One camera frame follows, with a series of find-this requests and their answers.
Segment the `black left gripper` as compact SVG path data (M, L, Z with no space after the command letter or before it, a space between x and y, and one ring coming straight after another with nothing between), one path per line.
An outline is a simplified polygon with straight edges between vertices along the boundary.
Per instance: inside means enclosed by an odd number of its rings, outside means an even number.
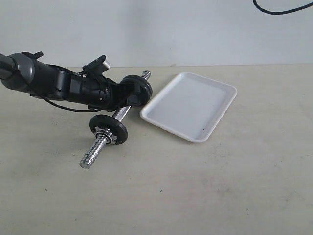
M69 86L67 101L85 104L100 110L116 110L126 106L140 107L139 94L127 96L135 92L134 82L117 83L104 76L88 75L83 77L78 73L67 73Z

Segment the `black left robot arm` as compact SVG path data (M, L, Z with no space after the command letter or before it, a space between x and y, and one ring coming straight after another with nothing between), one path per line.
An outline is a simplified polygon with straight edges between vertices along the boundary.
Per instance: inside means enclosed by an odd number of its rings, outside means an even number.
M128 75L119 83L106 78L110 69L107 57L101 55L74 72L58 65L39 61L41 51L0 56L0 81L8 89L30 94L60 109L57 101L83 104L85 113L112 112L127 106L148 103L152 87L138 75Z

